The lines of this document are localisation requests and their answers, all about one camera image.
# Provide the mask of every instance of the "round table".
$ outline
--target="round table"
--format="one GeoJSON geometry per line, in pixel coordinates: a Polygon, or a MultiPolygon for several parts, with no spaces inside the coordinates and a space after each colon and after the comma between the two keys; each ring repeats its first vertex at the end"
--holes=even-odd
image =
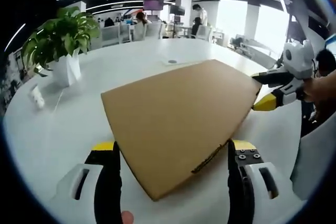
{"type": "MultiPolygon", "coordinates": [[[[56,193],[58,181],[76,164],[83,163],[93,146],[113,139],[101,93],[208,59],[222,61],[247,75],[266,71],[227,48],[203,40],[162,39],[110,46],[81,55],[81,80],[65,89],[57,87],[52,77],[33,77],[16,92],[4,117],[9,150],[28,188],[45,205],[56,193]],[[170,59],[177,60],[177,64],[169,64],[170,59]],[[28,97],[35,84],[46,102],[41,111],[28,97]]],[[[263,87],[258,99],[268,92],[263,87]]],[[[301,104],[296,101],[271,112],[251,111],[234,138],[252,142],[265,162],[272,162],[289,177],[300,129],[301,104]]],[[[134,214],[136,224],[225,223],[228,219],[225,151],[202,176],[158,202],[142,190],[123,158],[121,176],[121,208],[134,214]]]]}

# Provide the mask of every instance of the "cardboard sheet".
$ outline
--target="cardboard sheet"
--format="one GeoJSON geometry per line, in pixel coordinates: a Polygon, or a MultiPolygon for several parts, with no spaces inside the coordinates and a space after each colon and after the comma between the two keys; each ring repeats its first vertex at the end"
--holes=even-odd
{"type": "Polygon", "coordinates": [[[126,162],[158,200],[210,161],[244,120],[259,89],[251,77],[209,60],[101,97],[126,162]]]}

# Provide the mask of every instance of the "potted plant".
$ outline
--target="potted plant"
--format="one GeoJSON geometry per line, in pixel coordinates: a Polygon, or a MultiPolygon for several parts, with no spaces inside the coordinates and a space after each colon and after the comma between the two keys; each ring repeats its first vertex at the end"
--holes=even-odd
{"type": "Polygon", "coordinates": [[[34,65],[34,72],[42,77],[38,65],[52,71],[55,81],[62,87],[80,78],[78,53],[88,51],[90,39],[100,34],[99,24],[89,13],[78,7],[61,8],[57,18],[46,21],[23,45],[27,65],[34,65]]]}

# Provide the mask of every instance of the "white plant pot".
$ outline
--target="white plant pot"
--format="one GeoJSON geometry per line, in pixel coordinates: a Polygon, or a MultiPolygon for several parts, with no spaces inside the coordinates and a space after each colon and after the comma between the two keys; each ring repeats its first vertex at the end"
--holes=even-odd
{"type": "Polygon", "coordinates": [[[74,84],[81,76],[78,52],[79,50],[76,49],[72,56],[66,55],[59,58],[58,61],[49,63],[55,82],[63,88],[74,84]]]}

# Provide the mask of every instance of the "white table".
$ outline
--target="white table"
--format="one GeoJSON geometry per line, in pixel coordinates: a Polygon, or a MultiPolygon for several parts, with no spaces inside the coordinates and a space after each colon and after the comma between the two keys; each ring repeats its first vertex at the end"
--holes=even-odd
{"type": "MultiPolygon", "coordinates": [[[[163,39],[101,48],[80,57],[82,79],[59,89],[51,77],[36,76],[15,94],[4,117],[7,142],[15,164],[33,194],[44,204],[57,182],[91,148],[113,135],[100,94],[118,86],[206,59],[220,60],[245,74],[263,67],[227,48],[197,39],[163,39]],[[189,62],[169,66],[165,59],[189,62]],[[36,111],[28,98],[38,84],[46,101],[36,111]]],[[[269,92],[263,88],[259,98],[269,92]]],[[[301,106],[295,102],[272,112],[251,111],[235,138],[255,144],[264,161],[273,162],[287,177],[293,169],[300,138],[301,106]]],[[[153,202],[133,177],[124,159],[121,208],[135,223],[225,223],[229,213],[225,153],[187,186],[153,202]]]]}

